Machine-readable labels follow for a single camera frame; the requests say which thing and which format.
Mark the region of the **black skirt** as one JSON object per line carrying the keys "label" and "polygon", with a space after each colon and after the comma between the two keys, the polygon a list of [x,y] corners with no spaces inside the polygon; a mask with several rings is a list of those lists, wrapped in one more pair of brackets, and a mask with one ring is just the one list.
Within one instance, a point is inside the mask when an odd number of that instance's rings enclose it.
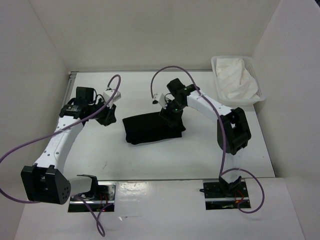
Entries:
{"label": "black skirt", "polygon": [[126,134],[125,140],[132,145],[181,138],[182,132],[186,130],[181,119],[177,126],[170,127],[160,117],[159,112],[127,117],[122,122]]}

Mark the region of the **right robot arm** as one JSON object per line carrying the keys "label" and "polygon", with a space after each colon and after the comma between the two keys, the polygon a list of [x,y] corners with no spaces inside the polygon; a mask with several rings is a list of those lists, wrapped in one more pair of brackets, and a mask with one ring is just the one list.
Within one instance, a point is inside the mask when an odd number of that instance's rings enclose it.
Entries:
{"label": "right robot arm", "polygon": [[159,115],[170,127],[178,124],[186,107],[198,111],[217,124],[217,144],[222,149],[219,192],[230,197],[240,185],[240,161],[244,148],[252,137],[244,110],[225,106],[207,96],[195,84],[186,86],[178,78],[170,81],[166,87],[173,99],[168,99],[163,93],[154,94],[152,103],[160,104]]}

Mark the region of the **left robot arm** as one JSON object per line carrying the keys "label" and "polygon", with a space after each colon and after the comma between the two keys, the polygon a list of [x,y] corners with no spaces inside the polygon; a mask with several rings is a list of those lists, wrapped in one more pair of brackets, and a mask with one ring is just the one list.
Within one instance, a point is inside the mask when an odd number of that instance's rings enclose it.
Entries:
{"label": "left robot arm", "polygon": [[115,101],[121,93],[107,88],[97,94],[91,87],[77,87],[75,97],[59,113],[55,135],[32,166],[24,166],[21,178],[29,201],[63,205],[71,193],[71,183],[63,175],[69,152],[86,122],[102,126],[116,122]]}

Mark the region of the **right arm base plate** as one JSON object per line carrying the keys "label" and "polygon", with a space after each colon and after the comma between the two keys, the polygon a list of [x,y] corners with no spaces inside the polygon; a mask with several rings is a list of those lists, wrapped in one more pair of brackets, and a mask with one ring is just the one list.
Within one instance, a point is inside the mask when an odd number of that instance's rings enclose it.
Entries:
{"label": "right arm base plate", "polygon": [[223,193],[217,179],[204,180],[203,187],[199,191],[204,195],[206,210],[237,209],[238,204],[243,209],[251,208],[247,184],[244,180],[229,195]]}

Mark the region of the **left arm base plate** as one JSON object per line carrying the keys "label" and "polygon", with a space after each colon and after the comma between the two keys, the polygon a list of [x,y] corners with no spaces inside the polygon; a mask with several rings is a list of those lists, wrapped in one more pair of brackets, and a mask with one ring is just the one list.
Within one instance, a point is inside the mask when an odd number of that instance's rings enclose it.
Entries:
{"label": "left arm base plate", "polygon": [[[86,197],[84,193],[80,196],[90,206],[94,213],[114,212],[117,183],[115,181],[99,181],[97,193],[94,196]],[[81,200],[73,197],[69,201],[68,213],[89,213],[90,210]]]}

